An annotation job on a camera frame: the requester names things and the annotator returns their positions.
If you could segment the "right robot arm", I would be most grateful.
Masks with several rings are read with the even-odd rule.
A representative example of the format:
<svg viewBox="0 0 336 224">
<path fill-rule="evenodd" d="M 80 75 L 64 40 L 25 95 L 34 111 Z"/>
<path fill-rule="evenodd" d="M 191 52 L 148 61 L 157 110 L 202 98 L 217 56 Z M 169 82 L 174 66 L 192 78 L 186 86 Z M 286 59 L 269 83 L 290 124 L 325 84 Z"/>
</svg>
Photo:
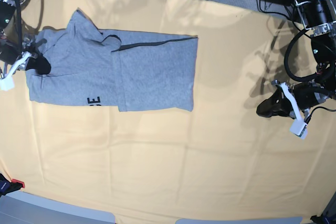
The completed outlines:
<svg viewBox="0 0 336 224">
<path fill-rule="evenodd" d="M 5 66 L 18 63 L 19 70 L 34 69 L 38 74 L 49 74 L 51 65 L 48 60 L 30 45 L 30 39 L 23 37 L 22 5 L 26 0 L 1 0 L 1 62 Z M 8 39 L 5 29 L 15 17 L 14 27 L 17 41 Z"/>
</svg>

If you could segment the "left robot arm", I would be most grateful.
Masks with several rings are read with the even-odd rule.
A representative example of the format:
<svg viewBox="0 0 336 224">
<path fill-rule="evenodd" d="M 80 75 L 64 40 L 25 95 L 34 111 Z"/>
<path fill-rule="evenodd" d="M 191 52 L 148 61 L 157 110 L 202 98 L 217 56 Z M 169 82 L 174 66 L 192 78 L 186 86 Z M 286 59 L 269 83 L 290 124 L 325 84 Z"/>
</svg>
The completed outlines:
<svg viewBox="0 0 336 224">
<path fill-rule="evenodd" d="M 284 69 L 296 84 L 288 86 L 298 110 L 309 110 L 327 99 L 335 99 L 335 6 L 332 0 L 287 0 L 293 6 L 291 21 L 300 19 L 303 28 L 293 37 L 284 54 Z M 298 40 L 308 36 L 317 63 L 316 71 L 304 77 L 297 76 L 289 66 L 291 51 Z"/>
</svg>

